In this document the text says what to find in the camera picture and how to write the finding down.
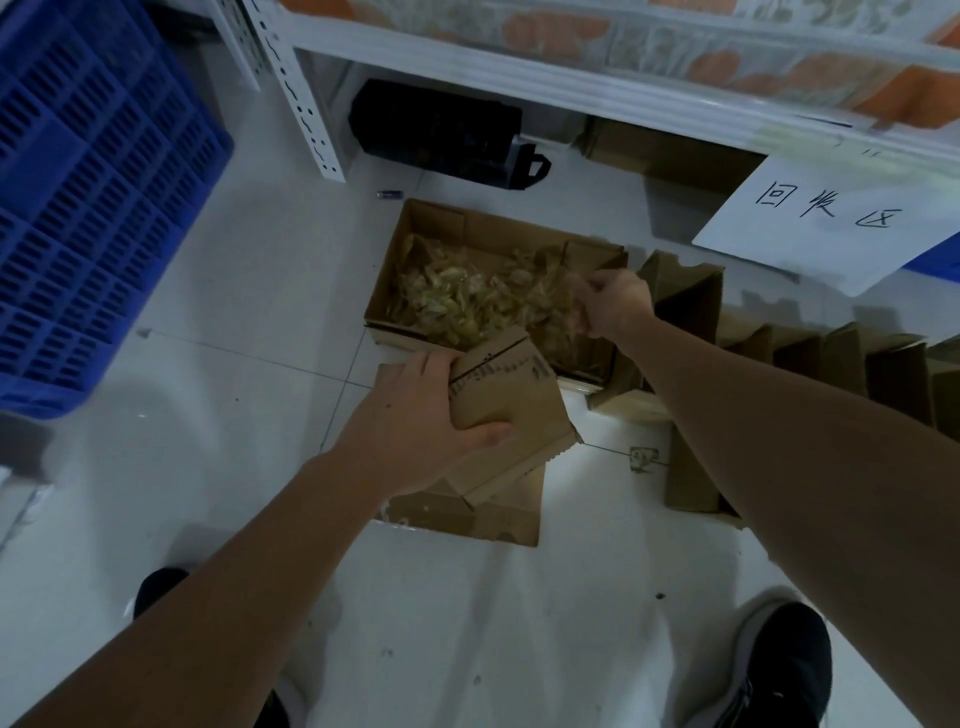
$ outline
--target black shoe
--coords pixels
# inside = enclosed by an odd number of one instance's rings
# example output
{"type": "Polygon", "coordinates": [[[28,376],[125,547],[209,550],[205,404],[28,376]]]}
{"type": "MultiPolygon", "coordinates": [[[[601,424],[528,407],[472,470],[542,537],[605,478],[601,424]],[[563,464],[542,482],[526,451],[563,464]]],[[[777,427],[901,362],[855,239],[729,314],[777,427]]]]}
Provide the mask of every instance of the black shoe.
{"type": "Polygon", "coordinates": [[[768,604],[740,627],[727,694],[684,728],[815,728],[832,682],[820,615],[798,601],[768,604]]]}
{"type": "MultiPolygon", "coordinates": [[[[133,601],[133,618],[140,617],[189,575],[186,569],[176,567],[157,569],[150,574],[137,590],[133,601]]],[[[293,683],[280,676],[253,728],[303,728],[305,725],[306,705],[302,695],[293,683]]]]}

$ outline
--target shelf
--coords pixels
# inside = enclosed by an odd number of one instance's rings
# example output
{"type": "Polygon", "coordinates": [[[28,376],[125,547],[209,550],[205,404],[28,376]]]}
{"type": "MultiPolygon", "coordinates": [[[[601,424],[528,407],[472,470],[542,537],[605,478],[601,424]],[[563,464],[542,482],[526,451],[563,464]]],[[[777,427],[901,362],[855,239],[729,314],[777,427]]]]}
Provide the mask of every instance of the shelf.
{"type": "Polygon", "coordinates": [[[271,11],[272,30],[295,48],[368,63],[403,73],[469,86],[561,109],[581,111],[664,132],[762,154],[771,130],[822,138],[840,137],[898,155],[901,163],[956,174],[960,139],[896,126],[869,128],[870,119],[848,111],[806,109],[742,94],[670,82],[625,78],[376,28],[362,23],[287,11],[271,11]]]}

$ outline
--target hand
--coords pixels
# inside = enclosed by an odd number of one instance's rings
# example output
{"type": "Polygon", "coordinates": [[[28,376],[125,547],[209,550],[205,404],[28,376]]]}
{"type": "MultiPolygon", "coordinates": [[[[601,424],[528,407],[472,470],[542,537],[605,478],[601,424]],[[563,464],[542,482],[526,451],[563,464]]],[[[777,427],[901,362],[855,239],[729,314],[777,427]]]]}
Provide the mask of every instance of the hand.
{"type": "Polygon", "coordinates": [[[419,352],[406,364],[382,365],[337,439],[331,452],[352,472],[373,478],[384,500],[432,485],[470,453],[513,435],[509,423],[465,430],[450,423],[447,384],[456,358],[419,352]]]}
{"type": "Polygon", "coordinates": [[[650,288],[628,270],[594,271],[585,278],[570,277],[576,306],[573,328],[577,333],[603,336],[619,345],[637,319],[654,315],[650,288]]]}

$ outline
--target blue crate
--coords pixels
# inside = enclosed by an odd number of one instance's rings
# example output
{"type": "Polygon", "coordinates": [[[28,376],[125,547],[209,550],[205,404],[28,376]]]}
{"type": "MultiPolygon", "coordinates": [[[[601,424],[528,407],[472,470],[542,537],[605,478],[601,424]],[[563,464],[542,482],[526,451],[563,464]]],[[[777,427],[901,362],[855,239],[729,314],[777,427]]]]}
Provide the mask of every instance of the blue crate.
{"type": "Polygon", "coordinates": [[[938,279],[960,283],[960,232],[923,255],[918,255],[903,267],[938,279]]]}
{"type": "Polygon", "coordinates": [[[87,398],[232,150],[138,0],[0,14],[0,409],[87,398]]]}

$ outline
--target white paper sign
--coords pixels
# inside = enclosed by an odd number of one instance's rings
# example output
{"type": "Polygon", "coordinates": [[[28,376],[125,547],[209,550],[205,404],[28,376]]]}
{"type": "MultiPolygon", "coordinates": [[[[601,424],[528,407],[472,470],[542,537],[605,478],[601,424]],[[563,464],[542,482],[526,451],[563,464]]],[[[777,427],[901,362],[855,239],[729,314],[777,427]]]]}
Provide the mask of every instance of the white paper sign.
{"type": "Polygon", "coordinates": [[[858,296],[960,231],[960,182],[845,146],[768,157],[694,244],[858,296]]]}

